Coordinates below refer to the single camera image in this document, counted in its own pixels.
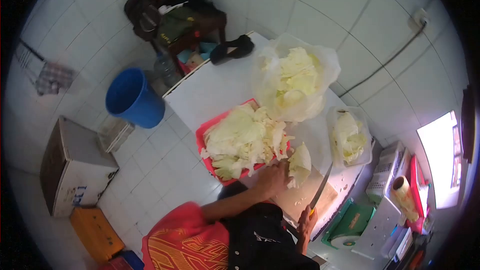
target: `white table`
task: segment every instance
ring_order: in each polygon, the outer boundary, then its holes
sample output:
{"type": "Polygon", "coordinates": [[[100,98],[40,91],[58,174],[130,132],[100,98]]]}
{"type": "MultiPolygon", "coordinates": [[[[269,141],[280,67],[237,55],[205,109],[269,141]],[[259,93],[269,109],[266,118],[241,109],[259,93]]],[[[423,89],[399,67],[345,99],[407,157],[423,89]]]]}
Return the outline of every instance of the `white table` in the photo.
{"type": "MultiPolygon", "coordinates": [[[[268,44],[268,40],[258,33],[253,32],[249,36],[255,44],[255,50],[268,44]]],[[[253,98],[250,87],[253,57],[252,53],[248,57],[230,60],[217,66],[207,61],[184,77],[175,88],[164,95],[164,99],[188,128],[195,132],[202,123],[253,98]]],[[[327,89],[325,98],[325,108],[317,117],[286,130],[288,135],[296,137],[291,141],[293,147],[305,142],[312,165],[322,174],[327,172],[332,162],[325,114],[331,106],[345,106],[330,89],[327,89]]],[[[338,197],[327,213],[318,220],[311,238],[317,235],[339,209],[361,170],[362,166],[348,171],[339,171],[333,167],[328,181],[337,190],[338,197]]]]}

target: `kitchen knife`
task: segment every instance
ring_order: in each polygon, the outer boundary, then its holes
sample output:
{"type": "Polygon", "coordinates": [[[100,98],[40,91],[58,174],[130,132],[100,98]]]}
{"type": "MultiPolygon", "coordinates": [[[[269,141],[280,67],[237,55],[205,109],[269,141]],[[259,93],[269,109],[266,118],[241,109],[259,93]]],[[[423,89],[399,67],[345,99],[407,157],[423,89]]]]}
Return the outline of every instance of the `kitchen knife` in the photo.
{"type": "Polygon", "coordinates": [[[332,172],[332,166],[333,166],[333,163],[330,164],[330,168],[328,168],[327,173],[323,177],[323,180],[320,183],[320,187],[318,187],[317,193],[315,193],[315,196],[313,196],[313,199],[310,201],[311,211],[309,216],[311,216],[314,213],[315,205],[317,204],[317,201],[320,198],[320,195],[322,194],[323,190],[325,189],[325,186],[327,185],[328,177],[330,176],[330,172],[332,172]]]}

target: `black shirt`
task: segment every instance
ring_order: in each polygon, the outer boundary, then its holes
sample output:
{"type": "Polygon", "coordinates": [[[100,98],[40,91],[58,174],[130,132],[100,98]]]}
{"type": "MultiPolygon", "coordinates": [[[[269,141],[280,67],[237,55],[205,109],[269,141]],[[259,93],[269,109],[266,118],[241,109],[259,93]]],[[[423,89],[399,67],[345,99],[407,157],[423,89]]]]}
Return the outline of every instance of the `black shirt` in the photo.
{"type": "Polygon", "coordinates": [[[291,234],[281,226],[282,209],[257,203],[236,217],[223,219],[229,232],[229,270],[319,270],[320,265],[296,252],[291,234]]]}

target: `red shirt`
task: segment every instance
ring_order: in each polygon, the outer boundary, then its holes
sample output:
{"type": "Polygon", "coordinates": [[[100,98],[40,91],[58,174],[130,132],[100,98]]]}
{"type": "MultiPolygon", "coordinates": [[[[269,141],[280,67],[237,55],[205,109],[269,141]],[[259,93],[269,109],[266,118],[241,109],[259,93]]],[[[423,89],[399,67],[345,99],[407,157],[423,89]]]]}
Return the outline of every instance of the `red shirt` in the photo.
{"type": "Polygon", "coordinates": [[[208,224],[195,202],[172,210],[141,242],[145,270],[223,270],[228,266],[229,232],[220,222],[208,224]]]}

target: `hand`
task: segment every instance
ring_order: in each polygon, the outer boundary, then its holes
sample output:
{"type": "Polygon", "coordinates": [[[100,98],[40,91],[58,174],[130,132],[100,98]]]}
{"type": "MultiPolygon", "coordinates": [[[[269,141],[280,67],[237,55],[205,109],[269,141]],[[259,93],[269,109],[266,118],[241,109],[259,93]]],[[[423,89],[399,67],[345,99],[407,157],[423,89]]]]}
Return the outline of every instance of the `hand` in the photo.
{"type": "Polygon", "coordinates": [[[257,193],[260,201],[266,201],[284,191],[292,179],[289,177],[289,162],[281,161],[261,171],[252,190],[257,193]]]}
{"type": "Polygon", "coordinates": [[[307,207],[300,215],[300,219],[298,219],[297,231],[300,236],[304,237],[306,240],[310,239],[310,235],[312,234],[314,226],[318,220],[317,209],[314,208],[312,215],[310,215],[311,210],[310,205],[307,204],[307,207]]]}

